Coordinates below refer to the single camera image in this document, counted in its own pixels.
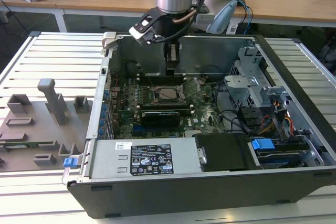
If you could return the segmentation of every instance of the metal slatted platform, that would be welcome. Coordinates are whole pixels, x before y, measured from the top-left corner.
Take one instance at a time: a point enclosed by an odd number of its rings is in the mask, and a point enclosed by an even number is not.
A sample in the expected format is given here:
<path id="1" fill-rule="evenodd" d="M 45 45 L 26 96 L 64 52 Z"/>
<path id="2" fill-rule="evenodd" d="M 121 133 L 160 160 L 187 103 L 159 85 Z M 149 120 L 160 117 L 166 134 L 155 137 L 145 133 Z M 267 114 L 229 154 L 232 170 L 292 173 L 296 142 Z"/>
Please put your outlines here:
<path id="1" fill-rule="evenodd" d="M 0 75 L 0 123 L 13 93 L 45 101 L 37 90 L 40 78 L 56 79 L 66 100 L 94 97 L 102 34 L 42 33 L 30 37 Z M 322 114 L 336 127 L 335 81 L 302 44 L 267 39 Z M 272 69 L 271 77 L 279 83 Z M 320 188 L 295 204 L 245 207 L 166 215 L 95 220 L 61 183 L 62 170 L 0 173 L 0 223 L 335 223 L 336 186 Z"/>
<path id="2" fill-rule="evenodd" d="M 31 101 L 45 101 L 37 90 L 41 78 L 56 80 L 55 90 L 65 100 L 86 95 L 93 100 L 103 55 L 102 34 L 41 33 L 29 37 L 0 75 L 0 124 L 12 94 L 27 94 Z"/>
<path id="3" fill-rule="evenodd" d="M 266 39 L 306 94 L 336 130 L 336 82 L 333 75 L 301 43 L 291 39 Z M 267 68 L 276 85 L 273 69 Z"/>

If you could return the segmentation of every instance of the warning label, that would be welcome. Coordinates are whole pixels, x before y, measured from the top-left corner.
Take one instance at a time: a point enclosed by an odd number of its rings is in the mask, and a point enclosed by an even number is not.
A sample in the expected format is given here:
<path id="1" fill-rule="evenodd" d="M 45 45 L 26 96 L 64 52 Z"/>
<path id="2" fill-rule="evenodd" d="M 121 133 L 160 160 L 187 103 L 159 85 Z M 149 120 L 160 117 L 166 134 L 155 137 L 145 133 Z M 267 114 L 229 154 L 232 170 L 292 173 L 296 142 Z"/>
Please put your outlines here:
<path id="1" fill-rule="evenodd" d="M 174 173 L 170 144 L 131 147 L 131 174 L 158 175 Z"/>

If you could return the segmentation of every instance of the blue latch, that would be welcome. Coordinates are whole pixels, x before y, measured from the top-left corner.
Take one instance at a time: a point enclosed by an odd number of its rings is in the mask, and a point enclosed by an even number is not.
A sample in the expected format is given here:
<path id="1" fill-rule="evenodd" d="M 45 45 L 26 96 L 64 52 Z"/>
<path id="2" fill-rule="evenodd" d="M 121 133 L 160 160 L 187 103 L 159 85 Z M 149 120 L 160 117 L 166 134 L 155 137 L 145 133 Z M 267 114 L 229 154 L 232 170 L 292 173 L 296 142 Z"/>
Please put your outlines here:
<path id="1" fill-rule="evenodd" d="M 67 157 L 64 160 L 63 166 L 64 168 L 77 168 L 78 165 L 78 158 L 77 157 Z"/>
<path id="2" fill-rule="evenodd" d="M 275 146 L 270 138 L 257 138 L 252 142 L 253 149 L 255 150 L 273 150 Z"/>
<path id="3" fill-rule="evenodd" d="M 98 135 L 102 135 L 104 134 L 104 130 L 103 129 L 98 129 Z"/>

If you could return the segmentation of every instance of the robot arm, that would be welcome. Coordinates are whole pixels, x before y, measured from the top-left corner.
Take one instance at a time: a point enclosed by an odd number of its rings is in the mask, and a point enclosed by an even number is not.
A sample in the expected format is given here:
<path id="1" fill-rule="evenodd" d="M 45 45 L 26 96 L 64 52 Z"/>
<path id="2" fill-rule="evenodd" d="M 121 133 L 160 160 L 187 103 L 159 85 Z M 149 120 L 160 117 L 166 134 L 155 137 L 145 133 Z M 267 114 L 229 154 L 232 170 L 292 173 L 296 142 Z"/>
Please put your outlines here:
<path id="1" fill-rule="evenodd" d="M 129 30 L 141 44 L 164 43 L 167 75 L 173 74 L 180 62 L 179 38 L 186 34 L 202 8 L 209 8 L 215 13 L 215 21 L 207 27 L 207 32 L 219 34 L 228 25 L 237 5 L 236 0 L 198 0 L 196 5 L 192 2 L 193 0 L 156 0 L 156 8 L 150 9 Z"/>

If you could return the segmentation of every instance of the motherboard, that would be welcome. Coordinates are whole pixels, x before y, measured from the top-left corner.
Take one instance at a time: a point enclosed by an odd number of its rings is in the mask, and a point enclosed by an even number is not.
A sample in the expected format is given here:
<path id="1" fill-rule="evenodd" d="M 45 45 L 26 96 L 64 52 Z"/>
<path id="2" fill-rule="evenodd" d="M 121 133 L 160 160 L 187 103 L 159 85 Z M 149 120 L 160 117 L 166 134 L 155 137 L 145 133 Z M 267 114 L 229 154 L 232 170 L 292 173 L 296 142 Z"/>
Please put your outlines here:
<path id="1" fill-rule="evenodd" d="M 118 79 L 110 88 L 115 139 L 192 137 L 225 132 L 216 111 L 217 82 L 193 76 Z"/>

